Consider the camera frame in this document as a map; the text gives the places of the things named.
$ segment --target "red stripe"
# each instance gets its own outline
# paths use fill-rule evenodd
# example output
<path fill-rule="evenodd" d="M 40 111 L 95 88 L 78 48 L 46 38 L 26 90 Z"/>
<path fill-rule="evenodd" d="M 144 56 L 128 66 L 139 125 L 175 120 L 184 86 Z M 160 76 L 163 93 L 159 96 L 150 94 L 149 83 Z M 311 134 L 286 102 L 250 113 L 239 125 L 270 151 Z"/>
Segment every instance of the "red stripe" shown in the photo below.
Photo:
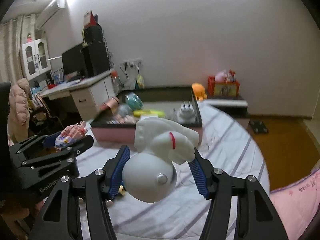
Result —
<path fill-rule="evenodd" d="M 171 136 L 171 140 L 172 140 L 172 149 L 174 150 L 176 148 L 176 139 L 174 138 L 173 134 L 171 132 L 169 132 L 170 136 Z"/>

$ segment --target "striped curtain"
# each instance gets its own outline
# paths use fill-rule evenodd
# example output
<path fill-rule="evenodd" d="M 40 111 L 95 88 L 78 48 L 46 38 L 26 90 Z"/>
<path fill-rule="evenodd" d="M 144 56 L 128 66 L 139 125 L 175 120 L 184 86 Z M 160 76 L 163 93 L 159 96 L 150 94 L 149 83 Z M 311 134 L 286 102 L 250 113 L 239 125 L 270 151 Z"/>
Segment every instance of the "striped curtain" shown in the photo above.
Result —
<path fill-rule="evenodd" d="M 0 82 L 16 83 L 22 78 L 20 48 L 27 43 L 28 33 L 35 40 L 36 15 L 19 16 L 0 25 Z"/>

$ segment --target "pink blanket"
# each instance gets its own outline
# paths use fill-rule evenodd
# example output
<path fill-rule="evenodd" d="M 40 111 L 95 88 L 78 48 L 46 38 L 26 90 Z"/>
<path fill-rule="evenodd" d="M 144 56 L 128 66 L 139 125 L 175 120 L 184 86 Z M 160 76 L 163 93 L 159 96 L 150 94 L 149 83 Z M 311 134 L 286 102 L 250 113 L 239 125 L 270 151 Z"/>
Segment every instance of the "pink blanket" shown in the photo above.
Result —
<path fill-rule="evenodd" d="M 297 240 L 313 219 L 320 203 L 320 169 L 270 193 L 289 240 Z"/>

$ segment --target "orange toy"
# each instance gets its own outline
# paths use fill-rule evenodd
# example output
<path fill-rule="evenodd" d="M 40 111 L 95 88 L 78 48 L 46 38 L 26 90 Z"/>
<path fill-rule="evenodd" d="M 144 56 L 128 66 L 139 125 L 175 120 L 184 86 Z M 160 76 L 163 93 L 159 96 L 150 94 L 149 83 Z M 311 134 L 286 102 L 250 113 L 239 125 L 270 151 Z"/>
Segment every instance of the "orange toy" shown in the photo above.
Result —
<path fill-rule="evenodd" d="M 199 83 L 193 83 L 192 84 L 192 89 L 193 89 L 193 92 L 196 95 L 196 99 L 197 100 L 203 101 L 203 99 L 207 98 L 207 95 L 205 93 L 205 89 L 204 89 L 203 85 L 201 85 Z"/>

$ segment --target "white tabletop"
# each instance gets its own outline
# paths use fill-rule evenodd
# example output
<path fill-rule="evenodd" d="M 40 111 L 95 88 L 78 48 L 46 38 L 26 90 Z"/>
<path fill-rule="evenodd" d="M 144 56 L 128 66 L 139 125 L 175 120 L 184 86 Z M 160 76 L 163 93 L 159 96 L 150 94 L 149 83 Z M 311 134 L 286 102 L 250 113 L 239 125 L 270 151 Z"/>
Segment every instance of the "white tabletop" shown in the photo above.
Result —
<path fill-rule="evenodd" d="M 229 175 L 246 178 L 254 175 L 269 194 L 269 176 L 263 156 L 247 131 L 229 115 L 200 102 L 203 120 L 202 143 L 198 147 L 202 157 L 209 159 L 215 168 Z M 128 145 L 131 156 L 136 154 Z M 109 158 L 114 158 L 121 144 L 97 142 L 77 157 L 80 176 L 87 176 L 102 168 Z M 163 200 L 149 204 L 127 193 L 115 200 L 109 214 L 119 240 L 127 239 L 181 239 L 198 240 L 209 210 L 210 201 L 198 193 L 187 163 L 177 165 L 177 184 Z M 237 198 L 232 197 L 227 239 L 232 240 L 236 226 Z M 83 239 L 90 238 L 85 205 L 81 205 Z"/>
<path fill-rule="evenodd" d="M 81 82 L 79 82 L 79 83 L 76 83 L 76 81 L 62 83 L 62 84 L 55 86 L 54 88 L 47 89 L 47 90 L 43 91 L 42 93 L 40 93 L 40 96 L 42 98 L 45 98 L 45 97 L 52 96 L 54 94 L 58 94 L 58 93 L 62 93 L 62 92 L 87 88 L 87 87 L 90 87 L 93 84 L 99 82 L 101 79 L 103 79 L 109 75 L 110 75 L 110 71 L 107 70 L 97 76 L 94 76 L 91 78 L 85 78 L 85 79 L 81 80 Z"/>

